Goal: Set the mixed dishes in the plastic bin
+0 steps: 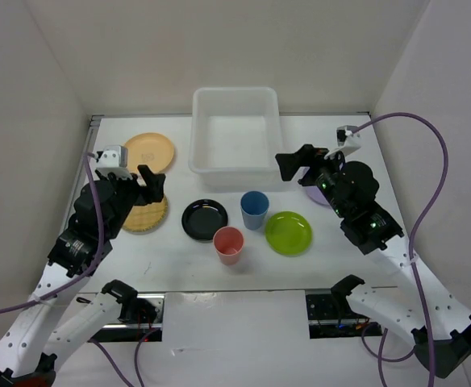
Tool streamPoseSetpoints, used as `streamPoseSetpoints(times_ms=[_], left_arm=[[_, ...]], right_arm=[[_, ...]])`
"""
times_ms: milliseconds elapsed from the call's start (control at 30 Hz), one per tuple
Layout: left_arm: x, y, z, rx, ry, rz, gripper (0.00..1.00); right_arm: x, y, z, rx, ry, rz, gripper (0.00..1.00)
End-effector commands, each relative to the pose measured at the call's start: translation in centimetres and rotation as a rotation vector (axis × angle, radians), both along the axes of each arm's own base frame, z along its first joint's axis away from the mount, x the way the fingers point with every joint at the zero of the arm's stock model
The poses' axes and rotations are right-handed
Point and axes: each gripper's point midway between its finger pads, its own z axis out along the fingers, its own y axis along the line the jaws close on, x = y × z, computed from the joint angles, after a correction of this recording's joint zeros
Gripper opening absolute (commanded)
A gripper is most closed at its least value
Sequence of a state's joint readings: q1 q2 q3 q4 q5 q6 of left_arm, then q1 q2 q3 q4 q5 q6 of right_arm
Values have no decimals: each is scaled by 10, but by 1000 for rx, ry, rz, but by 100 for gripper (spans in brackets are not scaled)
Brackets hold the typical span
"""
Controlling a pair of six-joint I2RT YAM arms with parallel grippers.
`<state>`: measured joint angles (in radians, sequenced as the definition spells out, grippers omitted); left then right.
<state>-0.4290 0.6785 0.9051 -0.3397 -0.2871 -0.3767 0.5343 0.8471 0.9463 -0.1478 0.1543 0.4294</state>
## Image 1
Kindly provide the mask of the yellow woven pattern plate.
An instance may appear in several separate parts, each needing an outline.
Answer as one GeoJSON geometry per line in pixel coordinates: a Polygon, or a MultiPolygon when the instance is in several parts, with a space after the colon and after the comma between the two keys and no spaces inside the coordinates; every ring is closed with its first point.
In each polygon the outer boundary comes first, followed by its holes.
{"type": "Polygon", "coordinates": [[[143,235],[156,230],[165,220],[169,210],[167,197],[161,202],[146,206],[134,206],[122,229],[134,235],[143,235]]]}

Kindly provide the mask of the purple plastic plate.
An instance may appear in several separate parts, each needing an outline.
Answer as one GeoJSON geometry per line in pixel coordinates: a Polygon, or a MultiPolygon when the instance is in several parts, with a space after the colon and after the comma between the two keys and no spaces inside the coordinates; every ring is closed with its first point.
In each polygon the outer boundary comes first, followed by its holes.
{"type": "Polygon", "coordinates": [[[318,203],[321,206],[329,206],[327,199],[323,196],[322,192],[316,186],[307,186],[305,187],[306,195],[313,202],[318,203]]]}

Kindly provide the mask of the orange plastic plate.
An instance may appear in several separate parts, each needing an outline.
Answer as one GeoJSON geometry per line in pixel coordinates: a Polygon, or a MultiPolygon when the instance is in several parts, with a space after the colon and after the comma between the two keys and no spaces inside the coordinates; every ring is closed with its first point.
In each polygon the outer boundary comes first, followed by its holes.
{"type": "Polygon", "coordinates": [[[138,173],[139,165],[147,165],[153,173],[165,171],[173,162],[174,144],[160,133],[143,133],[130,138],[127,149],[127,169],[138,173]]]}

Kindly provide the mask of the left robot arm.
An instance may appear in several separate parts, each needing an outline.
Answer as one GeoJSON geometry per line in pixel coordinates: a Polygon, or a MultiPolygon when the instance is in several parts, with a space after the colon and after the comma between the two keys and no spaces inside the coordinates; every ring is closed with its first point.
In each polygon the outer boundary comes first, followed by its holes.
{"type": "Polygon", "coordinates": [[[61,316],[111,252],[134,206],[161,202],[165,175],[138,168],[144,183],[125,168],[88,172],[88,184],[73,203],[67,227],[48,254],[48,263],[28,302],[0,339],[0,386],[50,386],[57,370],[85,342],[113,320],[151,325],[156,308],[120,280],[64,324],[61,316]]]}

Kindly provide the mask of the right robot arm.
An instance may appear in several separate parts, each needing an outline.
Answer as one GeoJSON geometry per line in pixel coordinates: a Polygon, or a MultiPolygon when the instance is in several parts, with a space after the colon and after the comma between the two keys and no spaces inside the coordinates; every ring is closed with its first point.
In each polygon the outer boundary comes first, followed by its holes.
{"type": "Polygon", "coordinates": [[[379,184],[371,168],[310,144],[275,159],[283,181],[305,169],[298,183],[318,189],[341,219],[345,237],[398,288],[397,296],[388,296],[348,275],[331,288],[334,313],[370,317],[411,346],[434,377],[447,377],[471,355],[471,310],[409,250],[401,226],[376,201],[379,184]]]}

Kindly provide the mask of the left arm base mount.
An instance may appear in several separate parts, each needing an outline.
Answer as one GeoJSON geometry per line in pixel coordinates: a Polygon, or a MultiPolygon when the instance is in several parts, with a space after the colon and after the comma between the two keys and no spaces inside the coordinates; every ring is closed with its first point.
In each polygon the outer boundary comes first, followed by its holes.
{"type": "Polygon", "coordinates": [[[165,295],[142,293],[138,301],[122,318],[114,318],[101,328],[93,339],[99,343],[136,343],[150,331],[144,341],[161,341],[165,295]]]}

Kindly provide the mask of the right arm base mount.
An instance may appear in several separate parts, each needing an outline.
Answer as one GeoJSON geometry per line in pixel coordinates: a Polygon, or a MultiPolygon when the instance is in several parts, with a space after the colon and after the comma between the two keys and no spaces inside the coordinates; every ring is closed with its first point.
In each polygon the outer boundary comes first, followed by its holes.
{"type": "Polygon", "coordinates": [[[305,291],[306,313],[311,339],[338,339],[361,336],[378,337],[383,331],[370,318],[341,306],[328,289],[305,291]]]}

